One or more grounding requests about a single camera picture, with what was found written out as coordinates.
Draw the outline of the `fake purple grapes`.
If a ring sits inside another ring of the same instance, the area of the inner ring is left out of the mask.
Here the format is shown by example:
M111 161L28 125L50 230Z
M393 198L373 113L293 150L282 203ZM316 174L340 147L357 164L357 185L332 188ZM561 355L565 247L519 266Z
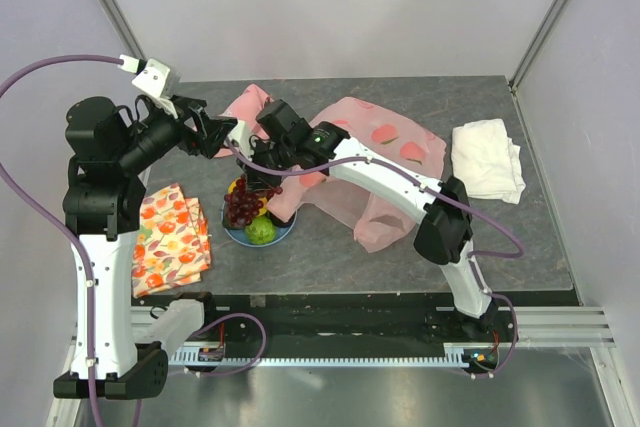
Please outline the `fake purple grapes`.
M240 229L247 227L254 218L267 214L268 202L283 192L281 186L267 190L251 191L248 187L246 175L238 177L236 189L232 194L224 196L222 218L226 214L236 221Z

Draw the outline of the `fake dark green avocado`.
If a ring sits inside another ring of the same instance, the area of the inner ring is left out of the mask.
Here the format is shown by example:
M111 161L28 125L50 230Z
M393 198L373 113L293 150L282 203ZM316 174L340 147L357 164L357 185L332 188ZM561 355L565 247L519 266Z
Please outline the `fake dark green avocado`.
M240 229L239 224L236 221L233 221L232 219L230 219L229 216L226 214L223 215L222 225L225 229L228 229L228 230Z

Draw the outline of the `pink baseball cap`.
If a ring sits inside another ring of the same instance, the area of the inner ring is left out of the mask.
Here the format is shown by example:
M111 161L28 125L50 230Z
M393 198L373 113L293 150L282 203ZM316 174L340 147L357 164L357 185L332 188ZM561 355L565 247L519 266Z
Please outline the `pink baseball cap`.
M257 123L256 117L272 101L273 98L261 87L251 84L221 113L221 116L242 120L254 135L267 139L268 134Z

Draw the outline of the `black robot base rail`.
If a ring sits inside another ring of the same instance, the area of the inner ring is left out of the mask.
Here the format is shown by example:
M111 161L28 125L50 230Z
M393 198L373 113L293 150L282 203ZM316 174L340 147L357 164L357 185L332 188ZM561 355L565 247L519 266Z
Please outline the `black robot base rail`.
M154 295L132 304L168 307L174 300L204 304L205 322L228 313L258 318L271 339L276 335L310 336L320 333L415 336L439 342L493 343L516 341L514 314L489 301L489 311L479 319L467 317L453 306L449 293L347 293L347 294L234 294L185 292Z

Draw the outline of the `aluminium frame post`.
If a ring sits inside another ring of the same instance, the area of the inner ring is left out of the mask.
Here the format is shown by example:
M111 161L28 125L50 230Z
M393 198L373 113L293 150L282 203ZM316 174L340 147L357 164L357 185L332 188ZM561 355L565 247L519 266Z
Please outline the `aluminium frame post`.
M125 52L124 55L128 55L137 59L147 60L143 49L138 42L132 28L130 27L125 15L120 8L117 0L98 0L103 10L105 11L109 21L111 22L117 36L121 40Z
M529 42L513 75L508 81L510 92L515 95L544 47L556 24L561 19L571 0L552 0L538 28Z

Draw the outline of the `fake dark purple mangosteen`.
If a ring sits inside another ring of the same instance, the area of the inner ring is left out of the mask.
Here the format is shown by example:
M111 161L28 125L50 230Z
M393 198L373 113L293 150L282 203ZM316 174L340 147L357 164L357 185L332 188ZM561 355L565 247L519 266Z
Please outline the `fake dark purple mangosteen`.
M291 218L288 221L283 221L273 213L269 213L268 216L269 216L270 220L272 221L272 223L278 228L290 227L292 222L294 221L294 218Z

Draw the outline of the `fake yellow orange fruit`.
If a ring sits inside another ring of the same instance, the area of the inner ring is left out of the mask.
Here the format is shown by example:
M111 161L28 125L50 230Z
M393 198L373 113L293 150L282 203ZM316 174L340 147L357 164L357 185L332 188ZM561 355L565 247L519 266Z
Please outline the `fake yellow orange fruit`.
M229 187L228 187L228 189L227 189L227 193L228 193L228 194L232 194L232 193L234 192L234 190L236 189L236 186L237 186L237 182L238 182L239 180L240 180L240 179L239 179L239 178L237 178L237 179L235 179L233 182L231 182L231 184L229 185Z

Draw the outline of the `aluminium frame post left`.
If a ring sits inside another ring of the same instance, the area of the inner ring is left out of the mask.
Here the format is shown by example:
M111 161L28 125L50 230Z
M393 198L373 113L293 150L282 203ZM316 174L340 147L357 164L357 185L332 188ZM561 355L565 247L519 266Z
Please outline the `aluminium frame post left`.
M137 59L147 60L143 49L138 42L132 28L130 27L125 15L120 8L117 0L98 0L103 10L105 11L109 21L111 22L117 36L121 40L125 52L124 55L128 55Z

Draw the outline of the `white folded towel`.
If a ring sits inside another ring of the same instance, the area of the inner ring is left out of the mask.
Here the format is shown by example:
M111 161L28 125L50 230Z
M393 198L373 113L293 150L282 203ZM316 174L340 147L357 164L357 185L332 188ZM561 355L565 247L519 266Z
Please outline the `white folded towel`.
M517 205L526 188L520 150L502 119L465 123L452 131L453 175L471 198Z

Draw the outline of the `fake green custard apple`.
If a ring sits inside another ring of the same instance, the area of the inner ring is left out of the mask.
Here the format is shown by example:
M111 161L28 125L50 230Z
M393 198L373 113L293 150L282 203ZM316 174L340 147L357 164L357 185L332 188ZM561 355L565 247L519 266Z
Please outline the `fake green custard apple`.
M266 216L259 216L244 229L244 233L251 245L266 245L273 242L277 236L277 228Z

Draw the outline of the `pink plastic bag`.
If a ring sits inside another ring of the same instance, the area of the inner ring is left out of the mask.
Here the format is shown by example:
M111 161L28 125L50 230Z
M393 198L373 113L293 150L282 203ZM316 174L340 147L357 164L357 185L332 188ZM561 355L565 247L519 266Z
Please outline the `pink plastic bag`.
M402 167L418 184L431 188L444 172L446 143L413 120L378 105L345 97L322 110L310 125L330 122L351 139L340 155L362 154ZM380 251L405 237L421 222L423 205L434 197L395 171L374 162L357 161L336 167L337 176L310 173L291 176L268 210L283 221L304 204L312 204L353 231L369 252Z

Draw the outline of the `blue plastic bowl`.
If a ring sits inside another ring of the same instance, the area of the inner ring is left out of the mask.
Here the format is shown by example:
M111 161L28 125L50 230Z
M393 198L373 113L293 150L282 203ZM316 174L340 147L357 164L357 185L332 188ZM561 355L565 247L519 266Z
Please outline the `blue plastic bowl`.
M276 239L273 242L269 243L269 244L261 245L261 246L251 245L248 242L248 239L247 239L247 237L246 237L246 235L244 233L244 229L246 227L244 229L241 229L241 230L228 230L228 229L225 229L225 228L224 228L224 230L227 233L227 235L233 241L235 241L236 243L238 243L238 244L240 244L242 246L250 247L250 248L263 248L263 247L268 247L268 246L272 246L272 245L277 244L278 242L282 241L290 233L290 231L295 226L295 223L296 223L296 220L297 220L297 215L294 214L291 218L294 218L294 221L292 222L290 227L287 227L287 228L278 228L278 227L276 227L277 228Z

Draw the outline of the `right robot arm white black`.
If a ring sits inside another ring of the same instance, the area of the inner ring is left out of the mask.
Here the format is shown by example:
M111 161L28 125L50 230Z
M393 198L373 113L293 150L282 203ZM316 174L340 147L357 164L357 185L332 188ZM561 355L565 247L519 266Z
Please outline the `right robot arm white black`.
M441 268L460 333L477 341L493 330L497 306L475 263L472 215L459 179L442 182L411 171L331 122L312 127L282 100L268 104L257 123L266 139L244 123L230 135L232 146L247 161L244 170L250 179L279 183L288 176L319 172L389 202L417 224L416 252Z

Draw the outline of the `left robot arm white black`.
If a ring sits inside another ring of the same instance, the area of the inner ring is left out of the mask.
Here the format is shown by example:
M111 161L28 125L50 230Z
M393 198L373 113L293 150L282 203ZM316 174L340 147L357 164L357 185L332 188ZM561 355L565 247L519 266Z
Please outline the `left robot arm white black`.
M154 107L138 125L126 125L106 97L82 100L67 113L74 154L63 212L76 261L78 326L71 366L53 383L58 399L156 397L184 342L218 332L212 296L196 293L179 295L134 337L131 266L146 193L140 175L175 147L213 158L237 125L209 117L203 101L175 100L175 113Z

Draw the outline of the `aluminium frame post right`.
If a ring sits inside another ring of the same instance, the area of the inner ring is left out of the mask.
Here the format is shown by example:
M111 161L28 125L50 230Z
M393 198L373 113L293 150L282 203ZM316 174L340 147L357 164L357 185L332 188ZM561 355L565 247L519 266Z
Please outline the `aluminium frame post right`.
M513 75L508 81L510 92L515 95L544 47L556 24L561 19L571 0L552 0L538 28L529 42Z

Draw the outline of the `floral orange folded cloth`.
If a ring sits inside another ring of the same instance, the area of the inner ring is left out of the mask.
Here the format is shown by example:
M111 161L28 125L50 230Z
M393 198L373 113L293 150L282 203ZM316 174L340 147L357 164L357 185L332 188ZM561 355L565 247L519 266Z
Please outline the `floral orange folded cloth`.
M197 283L211 265L208 221L198 198L186 197L174 183L143 199L131 268L135 298Z

